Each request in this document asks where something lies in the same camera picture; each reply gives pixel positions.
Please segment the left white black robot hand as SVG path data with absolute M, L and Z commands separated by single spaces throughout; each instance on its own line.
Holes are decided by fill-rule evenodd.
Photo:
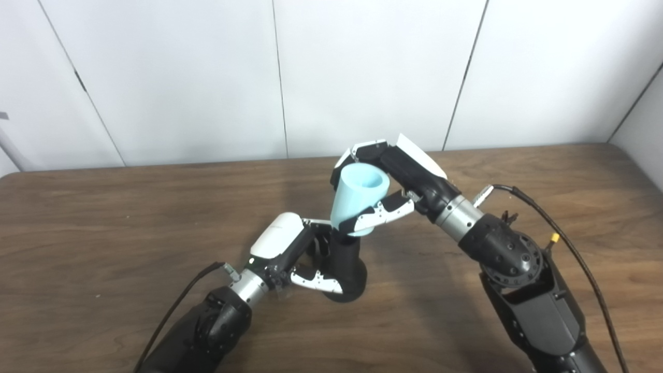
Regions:
M 338 279 L 298 263 L 310 248 L 328 245 L 331 233 L 329 221 L 302 218 L 293 212 L 278 215 L 251 246 L 237 283 L 247 284 L 260 295 L 288 285 L 343 294 Z

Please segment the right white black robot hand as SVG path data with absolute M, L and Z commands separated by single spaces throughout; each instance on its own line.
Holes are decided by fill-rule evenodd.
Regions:
M 330 184 L 337 193 L 341 189 L 342 172 L 351 165 L 367 164 L 378 168 L 400 184 L 402 189 L 374 203 L 353 203 L 358 208 L 348 217 L 338 218 L 334 229 L 345 235 L 359 235 L 402 218 L 414 211 L 435 222 L 448 205 L 460 196 L 460 190 L 449 180 L 441 167 L 405 135 L 396 144 L 387 141 L 360 142 L 345 150 L 334 165 Z

